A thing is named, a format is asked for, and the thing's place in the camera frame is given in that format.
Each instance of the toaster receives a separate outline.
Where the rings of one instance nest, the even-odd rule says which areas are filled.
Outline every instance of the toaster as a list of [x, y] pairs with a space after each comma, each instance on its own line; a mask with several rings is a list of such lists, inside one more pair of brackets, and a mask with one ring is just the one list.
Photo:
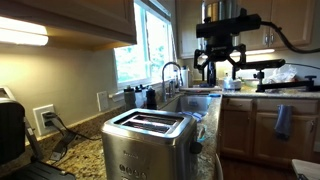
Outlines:
[[191, 180], [197, 175], [197, 123], [178, 113], [132, 109], [103, 124], [108, 180]]

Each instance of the kitchen sink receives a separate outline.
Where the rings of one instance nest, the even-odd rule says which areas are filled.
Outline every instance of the kitchen sink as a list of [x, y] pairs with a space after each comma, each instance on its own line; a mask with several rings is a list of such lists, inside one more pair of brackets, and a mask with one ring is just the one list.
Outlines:
[[184, 95], [161, 108], [163, 111], [199, 113], [205, 116], [213, 97], [208, 95]]

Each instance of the electrical outlet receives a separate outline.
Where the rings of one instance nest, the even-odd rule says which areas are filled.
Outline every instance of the electrical outlet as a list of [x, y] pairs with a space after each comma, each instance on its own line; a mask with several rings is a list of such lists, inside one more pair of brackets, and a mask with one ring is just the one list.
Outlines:
[[44, 125], [45, 119], [43, 118], [42, 114], [46, 112], [54, 112], [54, 107], [53, 104], [47, 105], [47, 106], [42, 106], [42, 107], [37, 107], [33, 109], [33, 114], [36, 120], [37, 124], [37, 129], [39, 131], [40, 136], [47, 135], [53, 131], [56, 131], [54, 127], [46, 127]]
[[108, 109], [108, 93], [107, 93], [107, 91], [98, 92], [97, 99], [98, 99], [98, 107], [99, 107], [100, 112]]

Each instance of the window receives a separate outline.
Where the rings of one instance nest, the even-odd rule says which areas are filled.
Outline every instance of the window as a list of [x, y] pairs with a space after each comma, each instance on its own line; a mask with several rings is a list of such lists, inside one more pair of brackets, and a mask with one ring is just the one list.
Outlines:
[[160, 82], [163, 65], [173, 59], [170, 22], [143, 7], [134, 4], [137, 44], [114, 49], [118, 89]]

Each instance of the plastic bag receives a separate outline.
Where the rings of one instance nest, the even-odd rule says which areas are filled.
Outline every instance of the plastic bag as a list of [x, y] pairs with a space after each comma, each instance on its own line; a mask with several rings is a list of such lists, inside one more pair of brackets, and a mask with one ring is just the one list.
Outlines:
[[281, 72], [283, 70], [284, 68], [275, 69], [271, 76], [264, 79], [264, 84], [292, 82], [297, 74], [297, 69], [289, 65], [287, 70]]

